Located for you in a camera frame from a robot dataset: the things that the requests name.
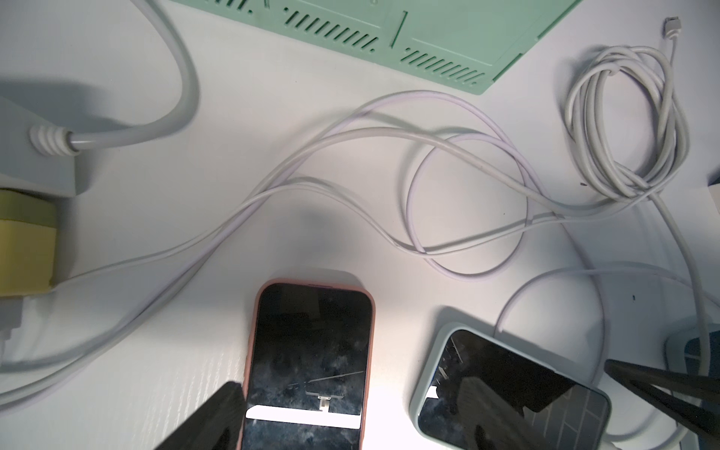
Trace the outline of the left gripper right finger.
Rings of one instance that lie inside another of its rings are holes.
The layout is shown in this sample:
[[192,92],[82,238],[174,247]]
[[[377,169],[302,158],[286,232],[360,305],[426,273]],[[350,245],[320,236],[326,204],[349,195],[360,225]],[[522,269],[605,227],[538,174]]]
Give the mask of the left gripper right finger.
[[468,449],[553,449],[553,446],[487,384],[464,378],[457,412]]

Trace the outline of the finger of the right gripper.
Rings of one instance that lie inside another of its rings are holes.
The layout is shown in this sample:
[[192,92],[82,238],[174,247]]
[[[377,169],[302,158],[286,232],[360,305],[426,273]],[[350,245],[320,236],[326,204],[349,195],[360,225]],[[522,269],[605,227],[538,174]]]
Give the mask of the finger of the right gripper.
[[703,439],[719,438],[719,414],[694,401],[719,403],[719,381],[708,376],[671,372],[609,359],[604,371],[613,380]]

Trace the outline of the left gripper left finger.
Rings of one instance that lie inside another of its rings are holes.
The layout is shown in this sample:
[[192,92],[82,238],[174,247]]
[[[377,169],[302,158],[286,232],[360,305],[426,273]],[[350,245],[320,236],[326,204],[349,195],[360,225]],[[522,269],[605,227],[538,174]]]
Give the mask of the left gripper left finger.
[[225,382],[156,449],[236,450],[246,412],[242,384]]

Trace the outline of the phone with mint case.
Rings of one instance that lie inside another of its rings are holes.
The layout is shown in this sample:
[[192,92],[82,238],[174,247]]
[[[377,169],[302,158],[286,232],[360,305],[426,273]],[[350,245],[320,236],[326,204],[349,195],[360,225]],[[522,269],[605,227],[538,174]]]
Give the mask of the phone with mint case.
[[425,438],[468,449],[457,407],[467,377],[487,384],[553,449],[602,446],[611,414],[604,393],[459,322],[438,331],[412,395],[410,418]]

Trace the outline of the phone with orange case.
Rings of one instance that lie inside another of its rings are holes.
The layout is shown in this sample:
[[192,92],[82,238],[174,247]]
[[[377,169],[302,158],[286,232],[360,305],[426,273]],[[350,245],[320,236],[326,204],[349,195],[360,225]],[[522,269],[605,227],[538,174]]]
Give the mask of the phone with orange case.
[[239,448],[361,448],[374,318],[361,288],[266,283],[249,339]]

